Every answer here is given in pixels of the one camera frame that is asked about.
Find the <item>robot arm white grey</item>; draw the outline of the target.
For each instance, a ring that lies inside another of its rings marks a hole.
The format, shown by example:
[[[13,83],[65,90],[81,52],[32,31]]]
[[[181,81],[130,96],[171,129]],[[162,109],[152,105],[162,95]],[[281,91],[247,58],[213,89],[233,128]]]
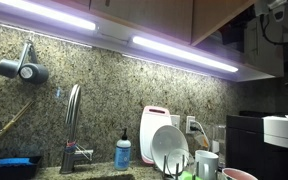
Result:
[[[254,4],[255,16],[273,14],[276,22],[281,22],[284,19],[285,8],[288,5],[288,0],[257,0]]]

